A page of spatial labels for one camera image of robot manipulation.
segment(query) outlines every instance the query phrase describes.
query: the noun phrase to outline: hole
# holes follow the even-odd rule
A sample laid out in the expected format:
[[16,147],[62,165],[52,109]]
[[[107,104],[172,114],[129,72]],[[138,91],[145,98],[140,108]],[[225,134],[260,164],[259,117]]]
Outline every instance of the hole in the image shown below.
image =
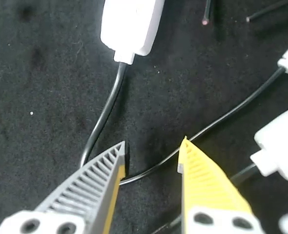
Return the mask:
[[58,228],[57,234],[73,234],[76,232],[76,225],[73,223],[64,223]]
[[29,22],[36,9],[31,5],[25,5],[18,8],[18,15],[21,21]]
[[213,224],[213,219],[209,215],[204,213],[195,214],[194,221],[202,224]]
[[31,219],[22,225],[21,232],[24,234],[33,233],[36,229],[38,229],[39,225],[40,221],[37,219]]
[[252,229],[252,225],[243,218],[235,218],[233,219],[233,225],[238,228],[244,229]]

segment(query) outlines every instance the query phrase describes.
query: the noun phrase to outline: black cloth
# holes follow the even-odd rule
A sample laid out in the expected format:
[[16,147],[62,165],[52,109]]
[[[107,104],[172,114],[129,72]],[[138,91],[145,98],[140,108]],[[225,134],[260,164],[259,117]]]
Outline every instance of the black cloth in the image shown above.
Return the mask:
[[[136,57],[92,156],[127,140],[130,173],[177,148],[242,101],[288,49],[288,6],[247,24],[276,0],[165,0],[151,53]],[[34,209],[78,168],[115,79],[100,40],[103,0],[0,0],[0,223]],[[228,176],[250,164],[254,134],[288,109],[288,75],[195,142]],[[288,182],[255,176],[239,187],[267,233],[280,233]],[[147,234],[180,209],[176,160],[120,188],[112,234]]]

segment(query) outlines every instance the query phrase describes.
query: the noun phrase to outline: yellow plastic part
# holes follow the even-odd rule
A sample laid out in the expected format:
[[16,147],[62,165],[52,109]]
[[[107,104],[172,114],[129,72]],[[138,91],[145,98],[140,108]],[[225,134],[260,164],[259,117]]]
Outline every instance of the yellow plastic part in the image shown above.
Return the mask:
[[221,168],[186,138],[180,146],[179,164],[183,169],[185,217],[194,206],[252,213]]

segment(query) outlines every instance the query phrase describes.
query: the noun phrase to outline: screw hole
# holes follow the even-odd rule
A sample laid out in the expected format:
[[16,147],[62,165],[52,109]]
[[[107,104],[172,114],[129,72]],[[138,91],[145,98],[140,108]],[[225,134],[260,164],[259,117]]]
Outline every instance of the screw hole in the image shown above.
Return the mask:
[[40,221],[37,219],[31,219],[22,225],[21,232],[24,234],[33,233],[36,229],[38,229],[39,225]]
[[213,219],[209,215],[204,213],[195,214],[194,221],[202,224],[213,224]]
[[73,234],[76,232],[76,225],[73,223],[64,223],[58,228],[57,234]]
[[249,223],[247,220],[243,218],[235,218],[233,219],[233,225],[238,228],[243,229],[252,229],[251,223]]

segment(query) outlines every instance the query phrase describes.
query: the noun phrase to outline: gripper jaw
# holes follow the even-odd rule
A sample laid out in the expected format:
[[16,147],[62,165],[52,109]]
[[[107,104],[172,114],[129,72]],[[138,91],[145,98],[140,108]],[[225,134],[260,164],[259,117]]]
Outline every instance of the gripper jaw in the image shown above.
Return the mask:
[[0,234],[108,234],[126,159],[122,141],[77,170],[34,211],[6,218]]

